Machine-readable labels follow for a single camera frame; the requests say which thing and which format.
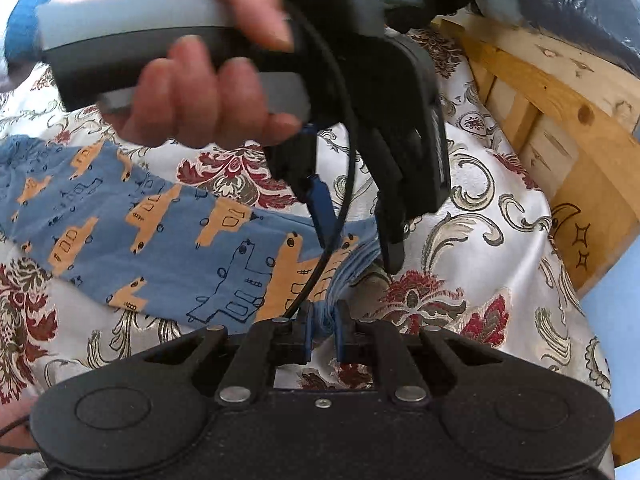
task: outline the blue fabric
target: blue fabric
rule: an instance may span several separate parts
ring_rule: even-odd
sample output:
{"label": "blue fabric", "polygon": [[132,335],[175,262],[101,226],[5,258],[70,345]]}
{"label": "blue fabric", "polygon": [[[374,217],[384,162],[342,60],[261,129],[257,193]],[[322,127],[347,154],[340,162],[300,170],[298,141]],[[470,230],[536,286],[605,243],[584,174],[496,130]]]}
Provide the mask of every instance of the blue fabric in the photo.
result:
{"label": "blue fabric", "polygon": [[18,0],[9,15],[4,40],[4,56],[9,62],[39,61],[35,9],[49,0]]}
{"label": "blue fabric", "polygon": [[[103,141],[0,144],[0,229],[100,303],[230,333],[261,309],[281,314],[322,252],[310,219],[173,184]],[[310,297],[325,329],[327,306],[379,253],[374,219],[348,222]]]}

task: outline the screw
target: screw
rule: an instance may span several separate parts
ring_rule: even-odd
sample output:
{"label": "screw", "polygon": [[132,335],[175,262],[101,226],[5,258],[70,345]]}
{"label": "screw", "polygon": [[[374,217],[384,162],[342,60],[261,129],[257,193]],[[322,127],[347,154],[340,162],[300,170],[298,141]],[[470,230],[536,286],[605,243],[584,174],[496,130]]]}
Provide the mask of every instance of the screw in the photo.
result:
{"label": "screw", "polygon": [[427,392],[420,386],[400,386],[396,390],[396,399],[402,402],[420,402],[427,396]]}
{"label": "screw", "polygon": [[316,400],[316,408],[330,408],[331,401],[329,399],[318,399]]}
{"label": "screw", "polygon": [[227,386],[220,391],[220,399],[233,404],[245,402],[249,397],[251,397],[251,390],[244,386]]}

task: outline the human hand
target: human hand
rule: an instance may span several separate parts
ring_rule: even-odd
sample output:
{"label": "human hand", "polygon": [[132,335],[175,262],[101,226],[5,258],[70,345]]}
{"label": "human hand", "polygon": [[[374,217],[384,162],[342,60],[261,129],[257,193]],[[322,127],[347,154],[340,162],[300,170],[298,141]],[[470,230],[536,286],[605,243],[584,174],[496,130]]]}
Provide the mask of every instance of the human hand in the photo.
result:
{"label": "human hand", "polygon": [[[240,30],[271,50],[292,49],[281,0],[225,0]],[[215,142],[233,149],[245,140],[277,144],[301,127],[289,114],[269,114],[257,71],[231,59],[216,73],[196,36],[178,40],[165,59],[142,71],[128,115],[105,114],[124,140],[159,146],[170,137],[192,148]]]}

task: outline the dark plastic wrap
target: dark plastic wrap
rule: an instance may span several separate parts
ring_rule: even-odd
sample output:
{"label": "dark plastic wrap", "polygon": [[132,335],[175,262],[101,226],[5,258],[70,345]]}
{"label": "dark plastic wrap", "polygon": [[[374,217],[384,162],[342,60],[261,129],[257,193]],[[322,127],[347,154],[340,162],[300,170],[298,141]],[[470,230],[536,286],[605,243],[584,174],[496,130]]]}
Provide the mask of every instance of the dark plastic wrap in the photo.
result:
{"label": "dark plastic wrap", "polygon": [[482,12],[575,44],[640,77],[640,0],[477,0]]}

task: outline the cable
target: cable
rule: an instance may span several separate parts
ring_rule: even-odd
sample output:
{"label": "cable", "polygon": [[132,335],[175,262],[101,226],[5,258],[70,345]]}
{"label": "cable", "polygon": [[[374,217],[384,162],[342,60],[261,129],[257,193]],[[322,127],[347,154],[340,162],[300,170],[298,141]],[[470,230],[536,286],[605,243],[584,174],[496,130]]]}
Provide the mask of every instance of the cable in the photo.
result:
{"label": "cable", "polygon": [[[4,437],[11,430],[14,430],[18,426],[29,423],[29,415],[22,416],[17,420],[14,420],[11,424],[7,424],[2,430],[0,430],[0,438]],[[31,449],[29,447],[12,447],[12,446],[0,446],[0,453],[6,453],[8,455],[30,455],[31,453],[39,453],[39,449]]]}
{"label": "cable", "polygon": [[285,2],[285,10],[289,13],[289,15],[305,30],[309,38],[311,38],[312,42],[320,51],[320,55],[322,60],[327,65],[329,72],[331,73],[332,79],[335,84],[335,91],[337,92],[338,99],[340,100],[340,107],[342,108],[342,118],[344,120],[344,127],[347,129],[347,136],[349,141],[349,160],[347,166],[347,179],[345,182],[345,191],[344,197],[342,199],[342,205],[340,206],[340,211],[338,212],[337,222],[335,224],[334,232],[332,233],[329,243],[325,245],[324,251],[320,255],[320,259],[316,264],[311,276],[306,280],[305,286],[300,290],[298,295],[295,297],[291,305],[289,305],[288,309],[283,314],[284,317],[293,317],[293,315],[298,311],[300,305],[302,305],[303,301],[308,298],[309,294],[316,286],[316,283],[322,276],[324,272],[324,268],[326,264],[329,262],[329,258],[333,253],[333,248],[336,246],[336,242],[340,239],[342,235],[342,229],[346,223],[347,213],[349,211],[349,206],[351,204],[351,198],[353,197],[353,187],[356,178],[356,149],[357,149],[357,122],[356,122],[356,114],[351,108],[351,98],[349,96],[349,92],[347,90],[347,83],[344,80],[344,76],[340,70],[340,66],[338,65],[337,60],[334,57],[334,54],[331,52],[331,48],[327,44],[327,42],[322,38],[320,33],[316,30],[316,28],[309,22],[306,16],[294,5],[289,2]]}

